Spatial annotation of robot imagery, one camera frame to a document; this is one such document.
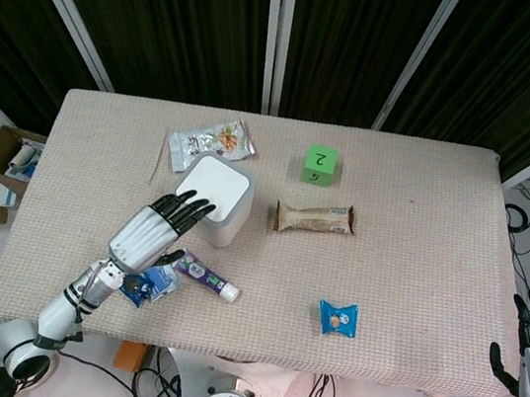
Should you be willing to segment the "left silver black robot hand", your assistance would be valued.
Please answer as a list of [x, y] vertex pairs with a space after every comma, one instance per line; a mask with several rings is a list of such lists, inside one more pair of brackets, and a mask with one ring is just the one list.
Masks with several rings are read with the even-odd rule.
[[216, 206], [196, 190], [166, 194], [138, 210], [109, 241], [111, 259], [125, 273], [144, 272]]

